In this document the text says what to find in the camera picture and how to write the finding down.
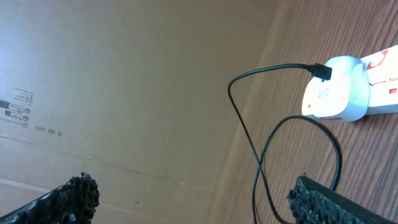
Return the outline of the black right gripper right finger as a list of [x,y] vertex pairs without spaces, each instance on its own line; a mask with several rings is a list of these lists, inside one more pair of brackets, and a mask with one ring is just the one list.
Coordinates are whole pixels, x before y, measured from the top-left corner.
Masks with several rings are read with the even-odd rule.
[[300,224],[396,224],[304,175],[297,178],[287,199]]

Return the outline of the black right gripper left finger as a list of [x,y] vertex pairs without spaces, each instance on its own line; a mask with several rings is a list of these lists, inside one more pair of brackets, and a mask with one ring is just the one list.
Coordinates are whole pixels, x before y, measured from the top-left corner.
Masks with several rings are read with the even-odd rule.
[[82,172],[60,187],[1,217],[1,224],[90,224],[99,206],[98,184]]

